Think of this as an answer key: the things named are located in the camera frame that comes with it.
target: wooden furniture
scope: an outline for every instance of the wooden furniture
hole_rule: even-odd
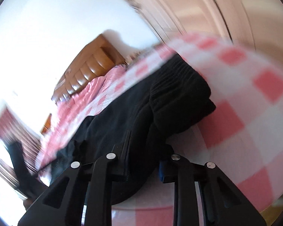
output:
[[[55,87],[51,100],[68,100],[73,94],[80,92],[88,82],[94,78],[104,76],[118,64],[125,63],[125,59],[100,34],[88,43],[65,70]]]
[[[283,3],[280,0],[126,0],[156,36],[216,34],[283,64]]]

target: wooden headboard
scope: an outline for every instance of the wooden headboard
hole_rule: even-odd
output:
[[[100,34],[88,43],[71,62],[55,87],[51,100],[68,100],[88,82],[104,76],[115,65],[125,63],[120,53]]]

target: wooden floor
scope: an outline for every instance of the wooden floor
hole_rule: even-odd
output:
[[[278,218],[283,211],[283,195],[274,202],[271,206],[266,208],[261,215],[265,219],[267,226],[271,226],[272,223]]]

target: black clothing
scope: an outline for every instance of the black clothing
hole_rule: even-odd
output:
[[[113,146],[129,142],[128,182],[112,184],[112,204],[135,194],[164,155],[172,151],[166,138],[196,124],[215,109],[203,77],[175,54],[96,116],[84,119],[68,145],[52,163],[54,181],[73,161],[94,162]]]
[[[29,173],[23,158],[23,148],[20,142],[15,141],[9,144],[7,150],[19,181],[18,189],[28,198],[35,200],[48,187]]]

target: curtain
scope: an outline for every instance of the curtain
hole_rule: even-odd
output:
[[[18,117],[6,107],[0,115],[0,140],[8,146],[15,140],[19,140],[23,146],[23,156],[28,170],[36,172],[35,160],[40,151],[40,136],[25,126]],[[0,158],[0,176],[13,188],[19,183],[14,169]]]

